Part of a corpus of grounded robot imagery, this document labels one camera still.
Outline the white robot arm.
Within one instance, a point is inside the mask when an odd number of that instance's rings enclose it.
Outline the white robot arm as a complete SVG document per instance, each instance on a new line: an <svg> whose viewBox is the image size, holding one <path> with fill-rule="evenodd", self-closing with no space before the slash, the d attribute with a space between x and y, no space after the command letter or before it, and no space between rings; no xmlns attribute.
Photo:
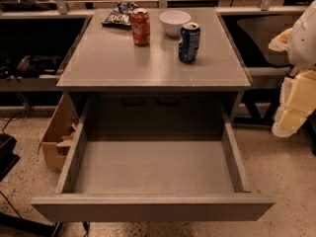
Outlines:
<svg viewBox="0 0 316 237"><path fill-rule="evenodd" d="M272 127L275 136L290 137L316 110L316 1L290 29L271 40L269 49L286 50L293 65L281 84Z"/></svg>

